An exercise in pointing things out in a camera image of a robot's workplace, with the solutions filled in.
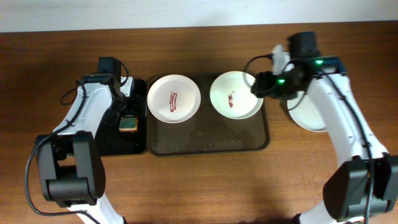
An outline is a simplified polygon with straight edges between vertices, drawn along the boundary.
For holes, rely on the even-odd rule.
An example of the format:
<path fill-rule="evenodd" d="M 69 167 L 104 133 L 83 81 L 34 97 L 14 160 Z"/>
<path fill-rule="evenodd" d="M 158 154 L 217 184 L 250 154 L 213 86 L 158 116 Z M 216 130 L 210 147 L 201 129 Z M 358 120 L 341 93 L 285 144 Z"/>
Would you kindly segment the pale green plate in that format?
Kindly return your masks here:
<path fill-rule="evenodd" d="M 287 101 L 288 113 L 292 120 L 301 128 L 313 132 L 326 132 L 326 124 L 315 105 L 303 91 L 297 97 Z"/>

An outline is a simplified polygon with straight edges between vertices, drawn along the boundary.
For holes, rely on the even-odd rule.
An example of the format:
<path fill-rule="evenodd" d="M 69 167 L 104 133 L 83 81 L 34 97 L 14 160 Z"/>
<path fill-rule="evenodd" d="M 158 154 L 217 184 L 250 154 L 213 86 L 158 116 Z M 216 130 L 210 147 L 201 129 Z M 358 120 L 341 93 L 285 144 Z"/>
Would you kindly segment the green and orange sponge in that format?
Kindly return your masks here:
<path fill-rule="evenodd" d="M 137 118 L 134 116 L 123 116 L 119 123 L 120 132 L 137 131 Z"/>

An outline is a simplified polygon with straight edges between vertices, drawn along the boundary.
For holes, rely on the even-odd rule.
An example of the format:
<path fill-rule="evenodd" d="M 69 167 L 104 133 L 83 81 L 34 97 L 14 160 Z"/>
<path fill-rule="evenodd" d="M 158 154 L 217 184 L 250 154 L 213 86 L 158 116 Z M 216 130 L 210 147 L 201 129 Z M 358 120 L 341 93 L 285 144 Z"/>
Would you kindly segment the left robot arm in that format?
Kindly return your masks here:
<path fill-rule="evenodd" d="M 101 125 L 115 133 L 137 131 L 138 119 L 127 109 L 134 79 L 122 77 L 125 69 L 114 57 L 99 58 L 98 71 L 76 81 L 75 99 L 63 121 L 50 134 L 37 137 L 24 174 L 25 196 L 35 213 L 78 215 L 84 223 L 126 222 L 104 192 L 106 174 L 95 140 Z M 44 198 L 62 207 L 62 212 L 42 212 L 34 205 L 29 190 L 34 159 Z"/>

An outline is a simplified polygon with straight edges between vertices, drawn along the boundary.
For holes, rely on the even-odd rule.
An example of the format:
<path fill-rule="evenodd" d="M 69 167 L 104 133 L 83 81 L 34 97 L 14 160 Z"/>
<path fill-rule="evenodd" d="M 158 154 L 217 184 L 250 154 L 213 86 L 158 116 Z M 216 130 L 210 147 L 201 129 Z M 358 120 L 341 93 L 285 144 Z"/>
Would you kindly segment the white plate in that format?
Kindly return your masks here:
<path fill-rule="evenodd" d="M 201 93 L 197 84 L 183 75 L 166 75 L 149 88 L 147 105 L 158 120 L 165 123 L 182 123 L 198 111 Z"/>
<path fill-rule="evenodd" d="M 230 71 L 218 76 L 210 88 L 211 104 L 219 114 L 230 119 L 246 119 L 262 107 L 263 98 L 251 93 L 256 79 L 246 72 Z"/>

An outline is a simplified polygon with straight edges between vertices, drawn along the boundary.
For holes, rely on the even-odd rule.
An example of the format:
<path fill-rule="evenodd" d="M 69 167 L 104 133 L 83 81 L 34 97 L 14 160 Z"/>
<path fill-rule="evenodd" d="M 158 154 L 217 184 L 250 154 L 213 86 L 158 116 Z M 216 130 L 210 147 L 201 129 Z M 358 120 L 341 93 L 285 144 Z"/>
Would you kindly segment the black plastic tray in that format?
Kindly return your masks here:
<path fill-rule="evenodd" d="M 114 115 L 112 119 L 103 116 L 95 136 L 101 156 L 141 154 L 146 150 L 146 93 L 146 82 L 135 79 L 134 87 L 130 89 L 127 97 L 126 107 L 118 115 Z M 136 130 L 121 131 L 119 124 L 124 118 L 135 118 Z"/>

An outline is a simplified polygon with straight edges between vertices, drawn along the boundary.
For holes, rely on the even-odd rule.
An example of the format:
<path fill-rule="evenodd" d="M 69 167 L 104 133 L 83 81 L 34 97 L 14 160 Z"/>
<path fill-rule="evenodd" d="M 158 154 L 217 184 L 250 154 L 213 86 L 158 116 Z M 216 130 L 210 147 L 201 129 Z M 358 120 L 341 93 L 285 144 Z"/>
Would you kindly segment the brown serving tray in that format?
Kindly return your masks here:
<path fill-rule="evenodd" d="M 198 111 L 182 123 L 165 123 L 155 118 L 147 106 L 147 148 L 156 156 L 227 151 L 261 150 L 270 142 L 266 109 L 246 119 L 230 119 L 211 104 L 210 88 L 220 75 L 190 75 L 199 87 Z M 153 78 L 151 85 L 162 76 Z"/>

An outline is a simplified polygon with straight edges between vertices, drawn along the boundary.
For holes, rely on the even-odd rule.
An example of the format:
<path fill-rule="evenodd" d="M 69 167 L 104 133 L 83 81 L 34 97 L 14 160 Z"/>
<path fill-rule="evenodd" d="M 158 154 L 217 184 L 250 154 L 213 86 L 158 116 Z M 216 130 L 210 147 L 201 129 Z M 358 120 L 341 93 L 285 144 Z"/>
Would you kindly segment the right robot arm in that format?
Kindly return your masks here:
<path fill-rule="evenodd" d="M 371 131 L 337 56 L 323 56 L 314 32 L 288 39 L 289 49 L 271 53 L 270 72 L 258 73 L 251 93 L 292 100 L 302 92 L 314 104 L 328 130 L 338 169 L 323 186 L 323 199 L 293 217 L 294 223 L 367 223 L 391 212 L 397 202 L 397 157 Z"/>

